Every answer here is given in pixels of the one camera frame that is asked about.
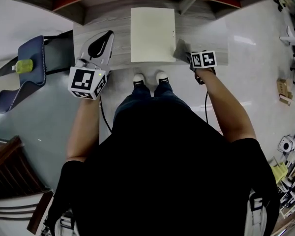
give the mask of person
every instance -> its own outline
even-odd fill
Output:
[[[223,135],[179,99],[164,72],[154,97],[142,74],[99,140],[99,101],[81,100],[47,223],[72,208],[79,234],[243,235],[251,189],[279,212],[274,176],[251,121],[210,69],[206,84]]]

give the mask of wooden countertop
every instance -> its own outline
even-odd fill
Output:
[[[112,57],[109,66],[112,70],[156,67],[163,65],[187,65],[176,62],[131,62],[130,12],[134,7],[160,7],[177,9],[178,4],[167,0],[123,0],[89,8],[86,25],[75,24],[74,53],[79,57],[82,45],[94,35],[112,30],[115,33]],[[208,4],[198,1],[187,13],[175,12],[176,41],[179,38],[191,45],[194,52],[215,50],[218,65],[228,65],[227,28],[224,19],[215,20]]]

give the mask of white sneaker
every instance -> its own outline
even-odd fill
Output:
[[[134,75],[133,77],[133,87],[137,87],[139,85],[144,85],[145,83],[145,79],[142,73],[137,73],[136,75]]]
[[[156,75],[156,81],[158,84],[160,84],[162,81],[166,81],[167,83],[169,83],[169,79],[166,73],[164,72],[158,72]]]

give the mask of chair backrest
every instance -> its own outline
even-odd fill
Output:
[[[34,63],[33,71],[20,74],[20,84],[32,81],[36,84],[44,84],[46,80],[44,36],[35,37],[18,50],[18,60],[31,59]]]
[[[53,192],[0,200],[0,235],[40,235]]]
[[[19,88],[20,76],[17,73],[10,73],[0,77],[0,92],[3,90],[14,91],[18,90]]]
[[[0,143],[0,199],[32,195],[48,190],[23,155],[21,140]]]

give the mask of chair seat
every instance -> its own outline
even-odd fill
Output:
[[[20,89],[0,92],[0,114],[6,113],[46,83],[44,36],[35,37],[18,50],[18,60],[31,59],[33,70],[20,74]]]

